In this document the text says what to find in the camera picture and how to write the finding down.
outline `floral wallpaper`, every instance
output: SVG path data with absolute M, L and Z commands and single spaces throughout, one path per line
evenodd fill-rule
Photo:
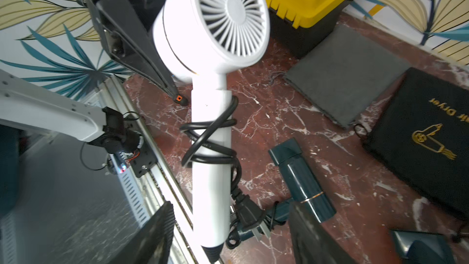
M 0 69 L 75 100 L 132 74 L 104 53 L 75 0 L 0 0 L 0 39 Z
M 469 0 L 355 0 L 346 11 L 469 69 Z
M 355 0 L 346 11 L 469 69 L 469 0 Z M 0 39 L 0 69 L 76 100 L 132 74 L 109 60 L 75 0 L 0 0 Z

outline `gray cloth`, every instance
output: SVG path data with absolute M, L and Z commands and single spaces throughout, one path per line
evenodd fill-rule
M 379 44 L 338 25 L 285 79 L 346 128 L 409 67 Z

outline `metal plate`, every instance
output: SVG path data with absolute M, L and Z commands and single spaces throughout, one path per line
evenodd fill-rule
M 138 124 L 135 121 L 127 121 L 126 127 L 128 129 L 138 129 Z M 145 173 L 149 172 L 149 169 L 158 162 L 153 151 L 149 148 L 149 144 L 144 139 L 144 144 L 140 149 L 140 154 L 137 158 L 130 161 L 130 166 L 134 170 L 137 178 L 142 177 Z

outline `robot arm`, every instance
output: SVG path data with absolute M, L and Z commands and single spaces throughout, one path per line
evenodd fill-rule
M 141 144 L 140 135 L 124 127 L 120 112 L 74 101 L 3 70 L 0 120 L 61 132 L 111 154 L 133 152 Z

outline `red marble floor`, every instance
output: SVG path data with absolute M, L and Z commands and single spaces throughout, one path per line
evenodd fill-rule
M 469 74 L 417 47 L 343 14 L 340 24 L 350 26 L 381 44 L 412 66 L 469 89 Z M 333 124 L 293 90 L 281 77 L 297 62 L 279 42 L 271 40 L 262 61 L 228 75 L 228 88 L 240 104 L 233 114 L 233 148 L 243 166 L 241 188 L 263 208 L 290 197 L 267 150 L 295 137 L 303 155 L 328 194 L 337 214 L 322 226 L 360 264 L 394 264 L 400 260 L 389 228 L 439 232 L 450 235 L 460 222 L 443 213 L 398 180 L 361 147 L 351 130 Z M 358 118 L 368 130 L 396 91 L 399 81 Z M 180 160 L 190 145 L 178 127 L 191 120 L 190 108 L 174 104 L 155 85 L 135 75 L 125 87 L 163 151 L 181 187 L 191 199 L 191 170 Z M 191 87 L 182 89 L 190 97 Z M 469 263 L 469 242 L 451 244 L 458 264 Z M 292 264 L 288 225 L 276 227 L 270 239 L 254 238 L 234 250 L 224 248 L 225 263 Z

